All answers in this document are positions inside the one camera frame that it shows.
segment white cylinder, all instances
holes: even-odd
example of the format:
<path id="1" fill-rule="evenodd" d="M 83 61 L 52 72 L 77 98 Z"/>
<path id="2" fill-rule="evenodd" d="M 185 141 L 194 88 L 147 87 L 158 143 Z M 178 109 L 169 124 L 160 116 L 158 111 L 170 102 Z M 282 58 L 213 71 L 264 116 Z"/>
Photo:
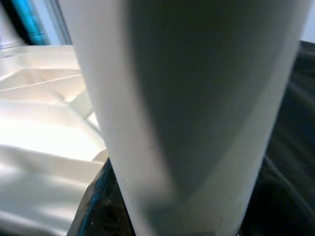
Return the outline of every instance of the white cylinder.
<path id="1" fill-rule="evenodd" d="M 65 0 L 138 236 L 235 236 L 309 1 Z"/>
<path id="2" fill-rule="evenodd" d="M 5 10 L 0 4 L 0 49 L 18 46 L 22 43 L 14 30 Z"/>

